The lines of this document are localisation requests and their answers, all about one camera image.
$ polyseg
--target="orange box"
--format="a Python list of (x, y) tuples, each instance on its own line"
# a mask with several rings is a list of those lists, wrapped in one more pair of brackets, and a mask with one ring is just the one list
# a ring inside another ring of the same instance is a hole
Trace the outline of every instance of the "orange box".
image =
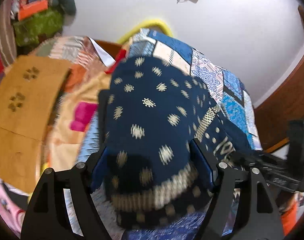
[(18, 20), (24, 20), (31, 15), (47, 10), (48, 8), (48, 0), (37, 0), (35, 2), (31, 2), (22, 6), (22, 8), (18, 12)]

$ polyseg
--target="paw print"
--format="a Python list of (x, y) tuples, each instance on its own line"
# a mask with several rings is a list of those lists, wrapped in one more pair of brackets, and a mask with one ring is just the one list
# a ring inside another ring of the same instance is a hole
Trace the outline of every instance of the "paw print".
[(16, 108), (22, 108), (23, 107), (23, 101), (25, 100), (25, 96), (17, 92), (14, 96), (10, 97), (10, 104), (8, 105), (8, 108), (11, 109), (13, 112), (16, 112)]
[(35, 67), (32, 67), (32, 69), (27, 69), (25, 73), (23, 74), (23, 78), (26, 80), (36, 79), (39, 75), (39, 70)]

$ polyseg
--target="black metal frame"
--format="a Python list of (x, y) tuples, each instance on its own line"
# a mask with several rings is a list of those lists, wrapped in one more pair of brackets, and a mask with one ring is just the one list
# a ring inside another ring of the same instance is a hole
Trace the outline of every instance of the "black metal frame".
[[(261, 173), (240, 171), (217, 163), (213, 154), (203, 150), (197, 139), (191, 141), (202, 152), (214, 173), (218, 174), (214, 196), (195, 240), (221, 239), (233, 200), (234, 188), (241, 189), (238, 215), (233, 233), (225, 239), (283, 239), (278, 208)], [(78, 163), (67, 171), (48, 168), (42, 174), (25, 215), (21, 239), (105, 239), (111, 240), (90, 196), (91, 174), (105, 146), (86, 163)], [(71, 190), (75, 213), (84, 237), (71, 229), (63, 189)]]

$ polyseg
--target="pink fabric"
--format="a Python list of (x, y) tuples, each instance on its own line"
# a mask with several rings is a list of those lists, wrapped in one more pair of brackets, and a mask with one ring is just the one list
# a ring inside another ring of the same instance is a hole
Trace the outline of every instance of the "pink fabric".
[(23, 218), (25, 211), (16, 206), (13, 201), (8, 197), (4, 188), (0, 184), (0, 215), (6, 224), (14, 231), (14, 233), (20, 234), (23, 225)]
[(75, 109), (75, 117), (74, 121), (70, 124), (70, 129), (73, 131), (84, 132), (96, 109), (97, 104), (80, 102)]

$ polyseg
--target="dark blue cloth with white dots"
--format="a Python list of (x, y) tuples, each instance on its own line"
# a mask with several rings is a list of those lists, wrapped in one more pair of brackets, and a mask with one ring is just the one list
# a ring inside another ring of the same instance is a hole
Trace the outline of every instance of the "dark blue cloth with white dots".
[(158, 58), (119, 64), (109, 92), (103, 127), (107, 195), (124, 228), (165, 225), (206, 206), (211, 193), (190, 159), (193, 138), (219, 161), (228, 162), (235, 148), (250, 148), (200, 78)]

